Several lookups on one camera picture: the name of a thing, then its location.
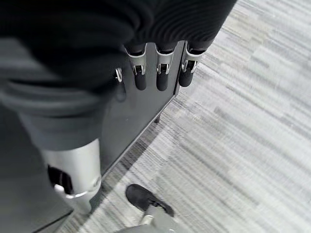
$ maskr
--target foot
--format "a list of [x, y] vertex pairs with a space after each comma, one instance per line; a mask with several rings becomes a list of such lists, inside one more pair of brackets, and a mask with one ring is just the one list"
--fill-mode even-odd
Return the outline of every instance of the foot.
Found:
[[149, 190], [138, 184], [131, 184], [127, 187], [125, 195], [128, 201], [142, 211], [146, 211], [150, 205], [162, 207], [170, 216], [174, 217], [174, 210], [165, 202], [158, 199]]

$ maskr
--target gray carpet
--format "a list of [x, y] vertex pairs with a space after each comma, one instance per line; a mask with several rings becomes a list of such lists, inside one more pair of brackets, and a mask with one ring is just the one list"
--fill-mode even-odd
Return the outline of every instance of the gray carpet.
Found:
[[106, 178], [99, 209], [61, 232], [136, 225], [124, 191], [139, 183], [189, 232], [310, 233], [310, 12], [310, 0], [240, 0], [193, 84]]

